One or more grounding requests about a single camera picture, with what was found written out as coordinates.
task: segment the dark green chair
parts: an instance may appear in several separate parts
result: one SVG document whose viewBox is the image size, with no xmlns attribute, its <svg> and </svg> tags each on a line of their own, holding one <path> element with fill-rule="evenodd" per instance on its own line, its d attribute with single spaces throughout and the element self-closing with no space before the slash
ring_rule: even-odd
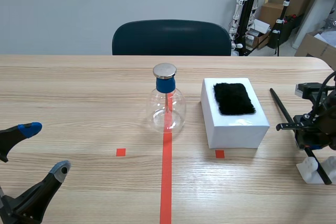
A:
<svg viewBox="0 0 336 224">
<path fill-rule="evenodd" d="M 145 20 L 122 25 L 112 42 L 113 55 L 230 56 L 228 32 L 213 23 Z"/>
</svg>

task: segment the black fur pad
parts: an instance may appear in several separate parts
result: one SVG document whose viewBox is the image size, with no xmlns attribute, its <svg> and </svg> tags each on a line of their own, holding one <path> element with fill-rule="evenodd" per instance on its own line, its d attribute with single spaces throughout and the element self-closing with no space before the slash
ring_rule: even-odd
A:
<svg viewBox="0 0 336 224">
<path fill-rule="evenodd" d="M 214 85 L 215 98 L 222 115 L 254 114 L 256 109 L 241 83 L 219 83 Z"/>
</svg>

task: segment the wood grain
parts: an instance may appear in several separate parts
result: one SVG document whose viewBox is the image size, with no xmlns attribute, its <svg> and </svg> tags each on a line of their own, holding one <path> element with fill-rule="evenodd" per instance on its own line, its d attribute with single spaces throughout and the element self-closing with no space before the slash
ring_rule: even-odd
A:
<svg viewBox="0 0 336 224">
<path fill-rule="evenodd" d="M 296 164 L 305 153 L 293 133 L 276 132 L 285 119 L 269 93 L 274 88 L 291 115 L 309 111 L 295 85 L 332 72 L 315 58 L 0 56 L 0 128 L 43 124 L 0 164 L 5 193 L 18 196 L 68 159 L 72 168 L 45 224 L 158 224 L 162 134 L 144 117 L 152 68 L 162 62 L 176 65 L 187 99 L 185 127 L 173 135 L 173 223 L 334 223 L 335 187 L 304 183 Z M 216 159 L 208 148 L 201 87 L 216 77 L 250 79 L 271 124 L 259 149 L 225 150 Z M 117 148 L 126 157 L 116 157 Z"/>
</svg>

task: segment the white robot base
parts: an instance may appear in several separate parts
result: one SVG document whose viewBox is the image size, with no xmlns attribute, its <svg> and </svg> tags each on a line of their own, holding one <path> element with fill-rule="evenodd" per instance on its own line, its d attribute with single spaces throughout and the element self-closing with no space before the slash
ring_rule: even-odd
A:
<svg viewBox="0 0 336 224">
<path fill-rule="evenodd" d="M 296 165 L 303 180 L 307 184 L 324 184 L 322 178 L 317 172 L 318 163 L 314 157 L 307 157 L 303 163 Z M 331 179 L 332 184 L 336 185 L 336 157 L 329 157 L 321 166 L 325 170 L 328 177 Z"/>
</svg>

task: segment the clear glass bottle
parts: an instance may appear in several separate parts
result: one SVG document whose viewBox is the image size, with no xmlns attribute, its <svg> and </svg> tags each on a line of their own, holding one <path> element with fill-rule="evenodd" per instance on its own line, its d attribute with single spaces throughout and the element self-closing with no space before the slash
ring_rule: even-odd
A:
<svg viewBox="0 0 336 224">
<path fill-rule="evenodd" d="M 176 88 L 176 67 L 162 63 L 154 67 L 156 89 L 147 100 L 147 120 L 158 132 L 178 132 L 184 125 L 186 101 Z"/>
</svg>

